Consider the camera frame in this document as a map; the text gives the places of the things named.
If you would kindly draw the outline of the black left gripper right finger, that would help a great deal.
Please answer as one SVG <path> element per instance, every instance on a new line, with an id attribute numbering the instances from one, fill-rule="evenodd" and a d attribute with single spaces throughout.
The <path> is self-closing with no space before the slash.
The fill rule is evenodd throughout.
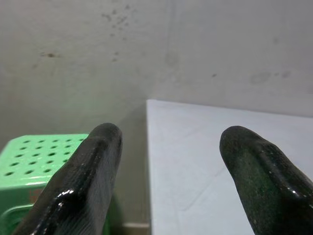
<path id="1" fill-rule="evenodd" d="M 220 154 L 254 234 L 313 233 L 313 183 L 275 144 L 231 126 L 221 135 Z"/>

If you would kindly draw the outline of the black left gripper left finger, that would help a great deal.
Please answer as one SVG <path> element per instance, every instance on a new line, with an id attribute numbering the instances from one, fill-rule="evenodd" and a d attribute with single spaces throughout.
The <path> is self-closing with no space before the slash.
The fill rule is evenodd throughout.
<path id="1" fill-rule="evenodd" d="M 121 160 L 122 132 L 95 127 L 52 176 L 15 235 L 100 235 Z"/>

